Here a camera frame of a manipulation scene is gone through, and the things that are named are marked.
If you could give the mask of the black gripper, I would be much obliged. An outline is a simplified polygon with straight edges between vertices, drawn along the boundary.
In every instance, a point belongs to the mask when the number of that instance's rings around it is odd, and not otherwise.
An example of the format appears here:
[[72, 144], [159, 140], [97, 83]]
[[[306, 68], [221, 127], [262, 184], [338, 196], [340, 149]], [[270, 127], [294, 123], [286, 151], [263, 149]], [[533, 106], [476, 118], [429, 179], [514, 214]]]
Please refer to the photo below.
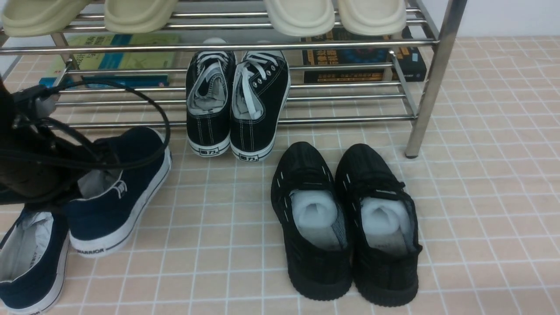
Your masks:
[[59, 93], [1, 85], [1, 204], [60, 206], [92, 197], [122, 173], [109, 145], [52, 118]]

